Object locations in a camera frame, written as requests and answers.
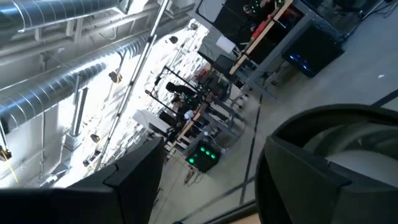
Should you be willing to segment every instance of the black box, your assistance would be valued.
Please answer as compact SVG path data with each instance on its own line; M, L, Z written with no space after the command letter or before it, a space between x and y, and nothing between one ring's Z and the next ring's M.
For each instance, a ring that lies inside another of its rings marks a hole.
M219 159L220 153L207 143L201 141L185 160L193 167L200 170L200 172L205 173L213 166L217 165Z
M312 78L343 52L330 34L312 24L286 46L282 58Z

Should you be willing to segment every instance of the gray floor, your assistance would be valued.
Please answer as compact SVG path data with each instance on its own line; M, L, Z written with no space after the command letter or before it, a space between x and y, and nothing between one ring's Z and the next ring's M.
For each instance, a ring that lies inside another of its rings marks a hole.
M345 45L346 52L315 78L296 73L266 96L259 104L253 93L244 103L243 115L248 119L241 138L229 148L219 164L197 184L183 184L188 172L183 161L172 159L165 167L150 224L168 224L176 220L199 224L254 198L253 183L242 185L255 173L258 155L266 136L289 117L309 108L335 103L370 105L398 88L398 13L387 19L372 16L365 20ZM259 122L252 159L249 161L256 115ZM398 110L398 100L386 108Z

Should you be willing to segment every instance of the silver air duct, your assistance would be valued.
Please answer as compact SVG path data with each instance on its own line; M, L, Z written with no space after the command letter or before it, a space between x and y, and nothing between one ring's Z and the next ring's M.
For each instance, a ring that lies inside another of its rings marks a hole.
M116 7L121 0L5 0L0 1L0 37L76 19Z
M188 16L169 19L162 23L156 34L160 39L186 26L189 20ZM71 96L77 76L80 76L80 87L83 87L97 75L117 69L125 51L128 58L139 55L148 36L149 32L144 31L126 37L65 65L1 90L0 119L5 132L16 129Z

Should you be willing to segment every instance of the electronics equipment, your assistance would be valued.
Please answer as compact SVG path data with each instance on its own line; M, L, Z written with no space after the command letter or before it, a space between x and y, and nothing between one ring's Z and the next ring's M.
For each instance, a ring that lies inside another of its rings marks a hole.
M267 138L257 163L261 223L398 223L397 127L396 111L366 105L290 118ZM343 162L341 153L351 156Z
M220 153L208 143L200 141L185 159L189 164L205 173L218 163Z
M155 138L65 189L1 189L1 223L148 223L164 157Z
M177 120L173 116L164 111L160 112L159 118L170 126L174 126L177 122Z
M335 41L312 24L287 44L282 58L312 78L344 52Z

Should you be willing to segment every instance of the table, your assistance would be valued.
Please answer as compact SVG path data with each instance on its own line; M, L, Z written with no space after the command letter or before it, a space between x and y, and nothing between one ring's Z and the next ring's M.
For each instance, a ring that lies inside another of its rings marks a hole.
M277 9L279 10L278 13L274 16L274 20L278 20L281 15L287 10L287 8L293 3L293 0L286 0L285 4L280 8ZM232 66L231 70L229 71L229 74L233 75L235 73L235 71L241 66L241 64L248 58L247 55L249 55L254 48L257 47L257 45L259 44L259 42L266 36L266 34L268 33L268 31L272 28L272 26L275 24L275 22L273 20L271 20L270 18L268 18L266 20L267 22L267 26L266 28L260 33L260 35L255 39L255 41L250 45L250 47L247 49L247 51L245 51L245 54L243 54L238 61L236 62L236 64L234 66Z
M202 113L203 113L203 112L206 110L206 108L209 106L210 100L212 99L212 97L213 97L213 94L212 94L212 93L210 93L210 94L206 97L205 101L202 103L202 105L199 107L199 109L196 110L196 113L195 113L193 119L192 119L189 123L185 124L185 126L182 128L181 133L178 135L178 137L176 138L176 140L175 140L175 141L173 142L173 144L170 146L170 149L173 149L173 148L178 144L179 140L181 140L181 138L184 138L184 137L185 137L185 134L187 133L187 131L189 131L189 129L192 128L194 122L195 122L197 119L200 118L200 116L202 115Z
M304 4L300 0L286 0L285 4L281 7L279 12L275 15L274 19L278 19L284 11L290 6L294 6L299 11L301 11L304 16L299 20L299 22L289 31L289 33L277 44L270 54L257 66L257 68L253 71L241 72L242 69L239 69L243 61L248 57L253 49L257 46L257 44L261 41L262 38L266 35L269 29L274 25L274 21L270 21L267 27L262 31L260 36L251 44L246 52L246 55L242 55L239 58L238 62L232 66L229 71L230 75L236 75L242 81L245 82L242 90L245 90L247 87L253 87L261 92L261 94L267 94L273 97L268 91L267 86L272 82L272 79L275 78L275 75L271 75L271 77L267 78L265 84L258 84L258 80L263 76L264 73L269 71L269 67L275 62L276 59L280 58L283 50L292 43L297 36L300 35L301 31L306 29L310 24L319 24L325 28L325 32L329 32L331 35L334 35L335 28L332 27L324 18L319 16L315 11L310 9L306 4Z

